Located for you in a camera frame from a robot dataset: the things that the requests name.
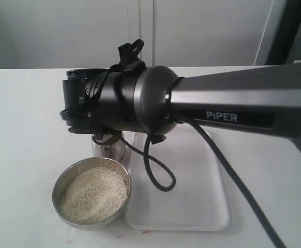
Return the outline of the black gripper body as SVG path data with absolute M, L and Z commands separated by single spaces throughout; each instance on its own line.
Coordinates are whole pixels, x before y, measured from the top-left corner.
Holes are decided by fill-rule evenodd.
M 75 134 L 95 134 L 104 128 L 96 114 L 108 69 L 73 69 L 62 81 L 64 104 L 62 120 Z

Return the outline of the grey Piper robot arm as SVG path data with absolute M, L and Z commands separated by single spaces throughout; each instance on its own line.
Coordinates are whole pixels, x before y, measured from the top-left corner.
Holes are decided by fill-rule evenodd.
M 61 117 L 70 132 L 113 129 L 158 134 L 171 115 L 200 125 L 301 141 L 301 63 L 180 77 L 138 61 L 110 69 L 78 69 L 63 81 Z

